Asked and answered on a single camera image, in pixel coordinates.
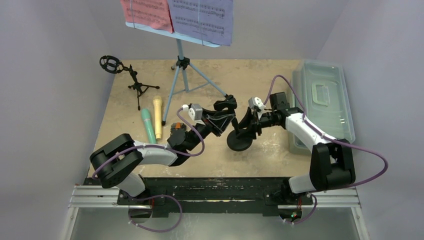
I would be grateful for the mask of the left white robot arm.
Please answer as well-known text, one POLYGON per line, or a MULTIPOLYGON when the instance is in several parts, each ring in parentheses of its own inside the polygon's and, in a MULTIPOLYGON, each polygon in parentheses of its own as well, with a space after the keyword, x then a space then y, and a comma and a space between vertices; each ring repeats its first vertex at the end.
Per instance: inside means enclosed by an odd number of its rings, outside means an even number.
POLYGON ((94 169, 92 179, 104 189, 118 187, 138 205, 146 203, 149 191, 142 177, 133 171, 139 165, 176 167, 191 157, 200 156, 206 148, 209 134, 219 137, 235 119, 231 109, 207 110, 197 104, 184 104, 176 115, 189 127, 189 131, 176 129, 166 144, 136 143, 123 133, 89 157, 94 169))

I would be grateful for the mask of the beige microphone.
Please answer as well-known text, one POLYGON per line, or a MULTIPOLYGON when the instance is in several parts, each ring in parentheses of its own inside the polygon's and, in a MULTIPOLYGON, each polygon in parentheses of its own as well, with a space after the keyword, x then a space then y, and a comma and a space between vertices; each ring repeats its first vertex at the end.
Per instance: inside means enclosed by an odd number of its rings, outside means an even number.
POLYGON ((163 131, 162 131, 162 105, 163 101, 161 96, 156 95, 152 100, 153 110, 154 110, 154 133, 155 139, 161 140, 163 131))

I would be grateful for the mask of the green microphone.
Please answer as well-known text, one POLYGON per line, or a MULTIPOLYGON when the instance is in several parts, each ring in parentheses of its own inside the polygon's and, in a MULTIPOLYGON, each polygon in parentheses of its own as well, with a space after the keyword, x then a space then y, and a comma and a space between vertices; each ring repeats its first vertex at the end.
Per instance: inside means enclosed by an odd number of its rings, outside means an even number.
POLYGON ((141 119, 144 124, 148 142, 150 144, 156 144, 157 139, 156 139, 156 135, 155 135, 153 124, 152 124, 152 117, 151 117, 150 111, 147 108, 141 109, 141 119))

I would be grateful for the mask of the black round-base mic stand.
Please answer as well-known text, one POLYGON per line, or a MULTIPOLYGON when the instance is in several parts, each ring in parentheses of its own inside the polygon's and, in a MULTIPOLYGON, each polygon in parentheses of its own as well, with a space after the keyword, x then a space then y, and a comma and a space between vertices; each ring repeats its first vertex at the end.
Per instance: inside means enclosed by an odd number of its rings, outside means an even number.
MULTIPOLYGON (((224 100, 217 100, 214 104, 214 110, 220 111, 220 110, 224 110, 224 109, 230 109, 230 110, 234 110, 237 108, 237 101, 235 99, 235 97, 230 94, 226 94, 224 100)), ((232 120, 231 125, 233 127, 233 131, 231 131, 229 133, 229 135, 227 136, 226 142, 228 147, 236 152, 241 152, 244 150, 247 150, 253 143, 253 139, 246 139, 246 138, 242 138, 242 139, 237 139, 236 138, 236 134, 239 132, 239 121, 236 117, 235 114, 235 118, 232 120)))

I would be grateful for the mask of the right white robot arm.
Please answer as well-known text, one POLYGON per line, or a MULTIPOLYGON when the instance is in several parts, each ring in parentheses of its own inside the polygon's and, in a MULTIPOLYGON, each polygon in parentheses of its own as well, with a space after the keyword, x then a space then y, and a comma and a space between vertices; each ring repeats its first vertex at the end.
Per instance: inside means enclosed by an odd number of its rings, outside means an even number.
POLYGON ((269 97, 271 110, 258 97, 249 100, 243 119, 227 137, 228 147, 236 152, 247 150, 263 128, 281 126, 297 136, 311 152, 309 172, 292 176, 281 184, 280 196, 288 204, 294 203, 301 194, 346 187, 356 180, 352 150, 346 139, 336 139, 318 129, 304 116, 298 107, 291 107, 286 94, 278 92, 269 97))

